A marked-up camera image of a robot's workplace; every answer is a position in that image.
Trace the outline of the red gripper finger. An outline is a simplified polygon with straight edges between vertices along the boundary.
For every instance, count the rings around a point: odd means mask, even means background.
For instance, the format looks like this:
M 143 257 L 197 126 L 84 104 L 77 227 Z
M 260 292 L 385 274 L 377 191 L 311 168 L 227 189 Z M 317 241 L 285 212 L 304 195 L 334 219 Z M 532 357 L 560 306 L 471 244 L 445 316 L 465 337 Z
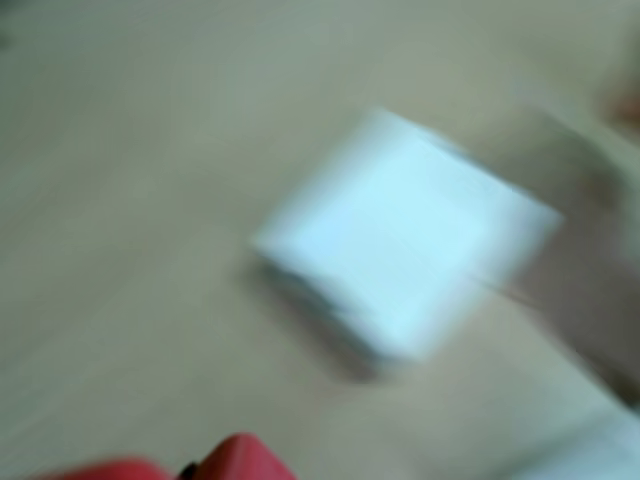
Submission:
M 197 467 L 202 480 L 296 480 L 260 438 L 239 433 L 224 439 Z
M 124 457 L 34 474 L 39 480 L 169 480 L 177 476 L 153 461 Z

